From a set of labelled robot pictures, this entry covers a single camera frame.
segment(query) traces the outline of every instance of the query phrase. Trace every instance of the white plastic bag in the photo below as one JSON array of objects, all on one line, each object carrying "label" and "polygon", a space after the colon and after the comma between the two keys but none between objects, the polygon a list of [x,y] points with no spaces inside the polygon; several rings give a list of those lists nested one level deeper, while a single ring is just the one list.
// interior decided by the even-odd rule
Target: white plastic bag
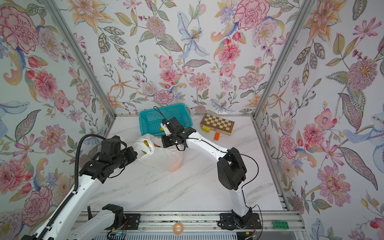
[{"label": "white plastic bag", "polygon": [[133,149],[137,152],[137,160],[140,162],[159,168],[164,171],[173,172],[179,169],[182,163],[183,152],[176,149],[176,146],[162,148],[161,137],[145,134],[134,144]]}]

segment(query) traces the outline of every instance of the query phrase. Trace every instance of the chessboard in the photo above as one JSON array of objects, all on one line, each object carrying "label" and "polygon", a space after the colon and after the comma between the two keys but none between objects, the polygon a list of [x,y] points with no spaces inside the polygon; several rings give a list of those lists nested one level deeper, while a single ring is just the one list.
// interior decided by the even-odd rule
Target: chessboard
[{"label": "chessboard", "polygon": [[200,122],[200,127],[207,126],[216,132],[231,135],[234,124],[233,121],[206,114]]}]

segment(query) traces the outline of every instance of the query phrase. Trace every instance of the robotic arm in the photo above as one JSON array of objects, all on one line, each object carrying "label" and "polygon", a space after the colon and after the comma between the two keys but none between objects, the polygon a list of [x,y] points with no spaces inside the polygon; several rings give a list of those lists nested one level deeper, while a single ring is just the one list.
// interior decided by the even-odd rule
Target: robotic arm
[{"label": "robotic arm", "polygon": [[[242,185],[247,169],[236,148],[220,147],[201,136],[195,129],[184,127],[176,118],[164,119],[161,123],[166,135],[162,136],[164,147],[184,145],[204,153],[217,162],[218,178],[221,184],[230,190],[233,202],[233,221],[239,228],[244,228],[252,215],[252,209],[245,204]],[[80,151],[83,137],[79,141],[77,152]],[[101,151],[97,153],[80,170],[78,181],[68,193],[53,215],[32,235],[23,236],[22,240],[91,240],[101,230],[108,227],[118,228],[127,224],[123,208],[108,204],[96,216],[81,227],[71,231],[77,217],[85,205],[117,168],[125,168],[136,160],[137,153],[132,147],[114,136],[101,142]]]}]

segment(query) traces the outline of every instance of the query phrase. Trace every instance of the yellow lego brick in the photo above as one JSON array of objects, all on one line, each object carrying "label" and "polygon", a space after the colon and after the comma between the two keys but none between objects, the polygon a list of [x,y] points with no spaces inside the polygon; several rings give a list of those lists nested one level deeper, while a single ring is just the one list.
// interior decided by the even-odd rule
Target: yellow lego brick
[{"label": "yellow lego brick", "polygon": [[209,132],[209,131],[211,131],[211,128],[207,127],[207,126],[202,126],[201,130],[203,130],[204,132]]}]

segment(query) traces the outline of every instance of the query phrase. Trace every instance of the plastic basket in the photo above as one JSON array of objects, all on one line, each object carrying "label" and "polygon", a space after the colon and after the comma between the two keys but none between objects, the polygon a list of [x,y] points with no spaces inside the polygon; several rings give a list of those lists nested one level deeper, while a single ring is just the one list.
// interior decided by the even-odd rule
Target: plastic basket
[{"label": "plastic basket", "polygon": [[[177,120],[183,125],[184,128],[192,127],[192,119],[189,115],[187,107],[180,103],[171,106],[160,107],[159,110],[168,119],[176,117]],[[163,120],[163,116],[155,109],[145,110],[139,114],[140,131],[141,135],[151,134],[154,136],[165,135],[165,132],[160,130],[160,123]]]}]

